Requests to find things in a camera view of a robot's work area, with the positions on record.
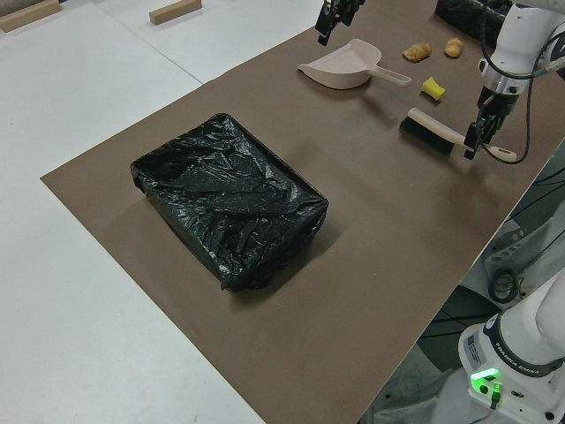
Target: croissant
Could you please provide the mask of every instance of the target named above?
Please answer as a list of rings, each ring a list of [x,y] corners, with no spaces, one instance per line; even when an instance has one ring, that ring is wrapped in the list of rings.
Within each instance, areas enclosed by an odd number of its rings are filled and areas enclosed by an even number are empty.
[[[419,62],[432,54],[432,46],[427,42],[419,42],[405,50],[403,56],[411,62]]]
[[[445,46],[445,54],[450,57],[460,57],[463,53],[463,42],[458,38],[452,38]]]

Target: black plastic bag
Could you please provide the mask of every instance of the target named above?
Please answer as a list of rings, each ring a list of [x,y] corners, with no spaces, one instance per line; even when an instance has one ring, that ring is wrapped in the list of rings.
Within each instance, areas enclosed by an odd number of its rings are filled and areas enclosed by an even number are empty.
[[[259,289],[321,227],[328,201],[231,116],[132,164],[135,185],[231,291]]]
[[[480,40],[483,0],[438,0],[435,14],[451,26]],[[509,0],[486,0],[486,45],[496,47],[496,39],[512,3]]]

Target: yellow sponge piece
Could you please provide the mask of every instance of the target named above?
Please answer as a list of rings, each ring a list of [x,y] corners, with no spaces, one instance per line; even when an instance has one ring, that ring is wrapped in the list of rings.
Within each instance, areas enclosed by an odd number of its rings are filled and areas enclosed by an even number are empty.
[[[435,79],[430,77],[422,84],[422,91],[438,102],[443,97],[445,88],[441,87],[435,82]]]

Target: brown table surface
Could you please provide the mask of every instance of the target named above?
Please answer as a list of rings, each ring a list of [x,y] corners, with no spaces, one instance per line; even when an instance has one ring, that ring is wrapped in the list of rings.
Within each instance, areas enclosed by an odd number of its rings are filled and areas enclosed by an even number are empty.
[[[481,153],[464,172],[400,134],[413,106],[462,133],[476,116],[478,44],[434,17],[434,5],[367,2],[327,48],[306,31],[43,178],[267,424],[355,423],[565,133],[552,113],[564,109],[565,85],[552,76],[534,87],[531,153],[519,166]],[[442,54],[454,35],[466,41],[457,60]],[[335,91],[296,71],[352,38],[378,46],[380,64],[412,84]],[[430,58],[402,59],[422,41],[434,46]],[[441,103],[419,93],[430,76],[447,89]],[[521,153],[524,105],[525,96],[494,144]],[[263,291],[221,291],[129,172],[133,160],[217,112],[330,201],[311,246]]]

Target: black band on robot base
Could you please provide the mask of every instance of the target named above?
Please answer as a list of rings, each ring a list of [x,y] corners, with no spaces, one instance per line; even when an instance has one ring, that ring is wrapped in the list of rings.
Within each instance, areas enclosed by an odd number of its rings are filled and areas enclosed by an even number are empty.
[[[494,324],[487,328],[486,326],[483,328],[483,333],[488,336],[491,340],[491,344],[493,345],[494,351],[498,354],[498,356],[504,361],[506,365],[517,371],[522,375],[527,375],[528,377],[540,378],[550,375],[553,371],[559,368],[562,364],[562,360],[556,360],[551,362],[550,364],[546,365],[534,365],[528,362],[525,362],[518,358],[508,347],[508,345],[504,342],[501,334],[501,317],[502,314],[499,314],[496,317],[496,321]]]

